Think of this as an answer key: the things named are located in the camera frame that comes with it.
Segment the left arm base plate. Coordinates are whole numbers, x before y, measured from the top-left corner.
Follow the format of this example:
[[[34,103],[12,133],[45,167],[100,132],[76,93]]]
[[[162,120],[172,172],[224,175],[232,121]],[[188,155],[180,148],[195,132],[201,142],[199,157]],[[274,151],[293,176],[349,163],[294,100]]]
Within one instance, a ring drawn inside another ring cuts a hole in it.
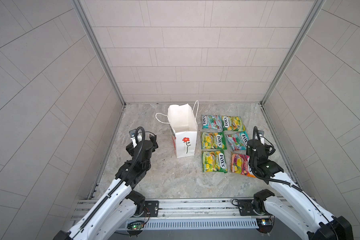
[[[138,205],[135,217],[157,217],[159,212],[159,201],[145,201],[143,205]]]

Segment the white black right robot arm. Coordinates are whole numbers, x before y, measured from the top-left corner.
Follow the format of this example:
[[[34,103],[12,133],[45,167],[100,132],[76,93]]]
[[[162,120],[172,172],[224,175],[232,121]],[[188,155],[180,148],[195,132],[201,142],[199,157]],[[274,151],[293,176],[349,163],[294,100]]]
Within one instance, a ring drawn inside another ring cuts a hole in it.
[[[351,223],[343,216],[335,217],[297,186],[282,167],[269,159],[274,151],[273,145],[267,145],[261,136],[248,141],[252,173],[281,194],[289,205],[265,189],[254,194],[254,211],[276,217],[303,240],[352,240]]]

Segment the orange candy bag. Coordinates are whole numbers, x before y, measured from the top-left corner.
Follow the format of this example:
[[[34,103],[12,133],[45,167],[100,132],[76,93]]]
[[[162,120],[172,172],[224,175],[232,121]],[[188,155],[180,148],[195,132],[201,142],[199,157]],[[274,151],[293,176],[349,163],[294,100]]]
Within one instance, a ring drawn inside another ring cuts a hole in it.
[[[249,160],[250,157],[247,155],[233,153],[231,158],[231,172],[255,178],[249,165]]]

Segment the spring tea candy bag yellow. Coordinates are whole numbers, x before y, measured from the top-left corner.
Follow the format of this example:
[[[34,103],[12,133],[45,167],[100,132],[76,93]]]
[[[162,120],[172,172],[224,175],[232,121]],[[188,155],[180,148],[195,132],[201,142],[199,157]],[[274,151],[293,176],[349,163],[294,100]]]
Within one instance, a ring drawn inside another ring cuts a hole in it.
[[[239,116],[222,116],[223,131],[243,132],[246,127]]]

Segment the mint blossom candy bag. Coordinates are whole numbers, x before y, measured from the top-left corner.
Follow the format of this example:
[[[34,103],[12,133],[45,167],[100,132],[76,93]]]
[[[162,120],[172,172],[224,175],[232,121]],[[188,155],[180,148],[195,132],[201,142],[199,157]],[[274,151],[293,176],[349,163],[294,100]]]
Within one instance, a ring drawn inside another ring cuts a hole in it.
[[[223,131],[223,121],[220,115],[202,115],[203,129]]]

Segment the white paper bag red print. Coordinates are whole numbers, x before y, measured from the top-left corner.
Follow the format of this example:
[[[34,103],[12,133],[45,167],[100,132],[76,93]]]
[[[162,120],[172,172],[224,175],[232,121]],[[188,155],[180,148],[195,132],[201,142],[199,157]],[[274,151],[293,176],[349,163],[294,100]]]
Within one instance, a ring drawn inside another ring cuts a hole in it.
[[[170,105],[167,114],[155,114],[156,120],[159,120],[159,115],[167,118],[165,122],[159,122],[170,126],[177,158],[191,157],[195,155],[198,133],[198,110],[199,101],[195,101],[193,107],[189,104],[181,106]]]

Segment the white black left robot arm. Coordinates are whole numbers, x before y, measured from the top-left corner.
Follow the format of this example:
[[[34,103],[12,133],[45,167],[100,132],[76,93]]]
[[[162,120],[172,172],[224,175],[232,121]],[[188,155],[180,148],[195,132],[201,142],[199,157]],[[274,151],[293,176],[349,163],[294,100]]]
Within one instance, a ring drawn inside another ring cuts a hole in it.
[[[157,137],[149,137],[134,146],[133,159],[120,167],[102,198],[67,232],[59,231],[55,240],[107,240],[127,219],[143,213],[146,198],[134,188],[151,168],[152,152],[158,148]]]

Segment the green spring tea candy bag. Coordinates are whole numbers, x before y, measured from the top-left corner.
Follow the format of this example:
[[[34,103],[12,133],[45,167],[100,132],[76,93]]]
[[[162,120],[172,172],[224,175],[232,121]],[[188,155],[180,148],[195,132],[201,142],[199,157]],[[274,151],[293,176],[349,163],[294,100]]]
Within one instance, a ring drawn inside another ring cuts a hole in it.
[[[226,138],[223,133],[201,132],[203,150],[226,150]]]

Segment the teal green candy bag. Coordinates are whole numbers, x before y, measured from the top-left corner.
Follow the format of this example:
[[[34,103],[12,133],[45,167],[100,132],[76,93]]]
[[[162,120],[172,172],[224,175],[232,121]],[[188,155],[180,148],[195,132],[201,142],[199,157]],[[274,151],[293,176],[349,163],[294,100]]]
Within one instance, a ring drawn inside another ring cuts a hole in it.
[[[248,144],[248,134],[246,131],[225,135],[228,146],[232,151],[245,151]]]

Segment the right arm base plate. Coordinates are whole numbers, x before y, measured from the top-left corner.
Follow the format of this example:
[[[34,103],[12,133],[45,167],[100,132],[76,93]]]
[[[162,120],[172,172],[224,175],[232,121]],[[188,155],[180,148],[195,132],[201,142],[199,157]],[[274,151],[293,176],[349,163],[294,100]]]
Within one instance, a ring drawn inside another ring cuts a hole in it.
[[[257,216],[258,214],[254,210],[253,199],[238,199],[235,205],[239,209],[240,216]]]

